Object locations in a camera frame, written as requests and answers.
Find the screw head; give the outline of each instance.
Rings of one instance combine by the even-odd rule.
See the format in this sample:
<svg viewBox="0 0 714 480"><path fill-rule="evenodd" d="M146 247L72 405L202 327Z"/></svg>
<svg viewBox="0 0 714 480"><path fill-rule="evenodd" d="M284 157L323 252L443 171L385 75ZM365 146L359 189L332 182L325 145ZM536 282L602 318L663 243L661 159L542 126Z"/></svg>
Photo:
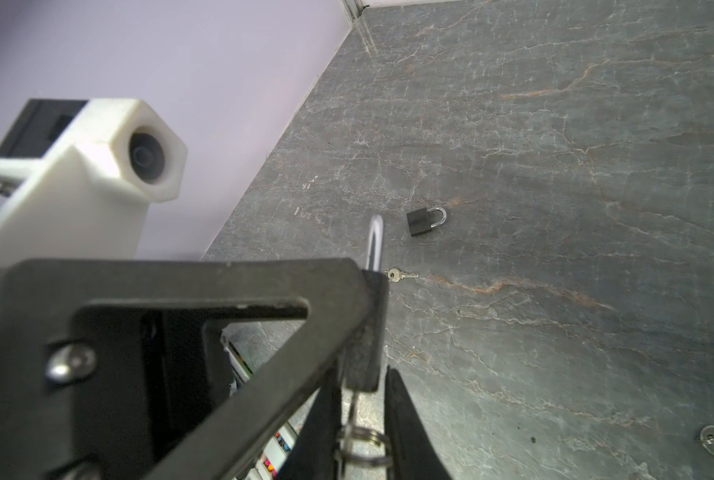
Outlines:
<svg viewBox="0 0 714 480"><path fill-rule="evenodd" d="M83 379L96 370L96 352L84 343L70 343L53 352L45 367L48 380L65 384Z"/></svg>

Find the black plastic bracket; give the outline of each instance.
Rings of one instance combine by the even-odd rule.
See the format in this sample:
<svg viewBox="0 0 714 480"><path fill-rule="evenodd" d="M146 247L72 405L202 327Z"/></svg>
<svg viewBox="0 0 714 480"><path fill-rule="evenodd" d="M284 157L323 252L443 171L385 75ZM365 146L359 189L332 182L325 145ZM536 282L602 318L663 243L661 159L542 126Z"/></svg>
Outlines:
<svg viewBox="0 0 714 480"><path fill-rule="evenodd" d="M386 275L366 272L365 284L371 296L368 321L346 349L344 358L344 387L359 392L375 392L381 379L381 358L386 330L387 295L384 294Z"/></svg>
<svg viewBox="0 0 714 480"><path fill-rule="evenodd" d="M1 270L0 478L50 478L84 458L105 480L238 472L354 345L376 302L385 304L388 280L366 275L343 259L30 260ZM220 348L220 327L279 318L306 322L217 405L226 385L209 351ZM95 350L98 366L80 382L49 386L48 346L74 341ZM368 370L356 378L371 380ZM157 430L153 412L169 427ZM155 451L153 432L172 444Z"/></svg>

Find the marble countertop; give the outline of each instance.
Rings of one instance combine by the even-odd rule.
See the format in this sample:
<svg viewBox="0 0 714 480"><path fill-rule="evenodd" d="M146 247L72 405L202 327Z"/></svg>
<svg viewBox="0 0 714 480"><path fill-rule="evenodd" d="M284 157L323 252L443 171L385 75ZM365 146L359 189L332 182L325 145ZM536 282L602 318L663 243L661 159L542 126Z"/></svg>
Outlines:
<svg viewBox="0 0 714 480"><path fill-rule="evenodd" d="M714 478L714 2L367 8L205 260L362 263L373 213L454 478ZM257 367L297 326L233 340Z"/></svg>

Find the metal split ring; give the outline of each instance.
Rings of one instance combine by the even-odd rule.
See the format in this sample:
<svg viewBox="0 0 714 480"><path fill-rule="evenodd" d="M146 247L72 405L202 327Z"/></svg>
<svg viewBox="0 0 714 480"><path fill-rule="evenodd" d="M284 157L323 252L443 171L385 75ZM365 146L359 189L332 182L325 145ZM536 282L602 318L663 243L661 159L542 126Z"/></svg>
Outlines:
<svg viewBox="0 0 714 480"><path fill-rule="evenodd" d="M338 440L341 441L345 437L346 427L339 430ZM352 463L361 467L384 467L388 468L391 466L391 443L389 437L381 432L373 430L372 428L361 427L357 425L352 426L351 435L349 436L353 440L362 440L363 442L370 442L375 446L383 446L386 450L386 456L362 456L356 455L351 452L344 452L342 449L335 451L335 457L337 460Z"/></svg>

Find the black padlock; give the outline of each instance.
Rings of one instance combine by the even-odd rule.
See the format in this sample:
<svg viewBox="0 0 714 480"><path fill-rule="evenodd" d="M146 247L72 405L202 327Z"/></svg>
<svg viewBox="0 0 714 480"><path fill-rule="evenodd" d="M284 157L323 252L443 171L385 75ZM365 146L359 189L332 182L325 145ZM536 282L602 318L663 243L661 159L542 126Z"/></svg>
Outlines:
<svg viewBox="0 0 714 480"><path fill-rule="evenodd" d="M429 214L435 210L442 213L442 218L432 224L429 219ZM437 228L438 226L444 224L447 219L448 212L446 212L441 206L432 206L431 208L419 208L418 210L413 210L408 213L410 236L427 234L428 232L431 232L431 229Z"/></svg>

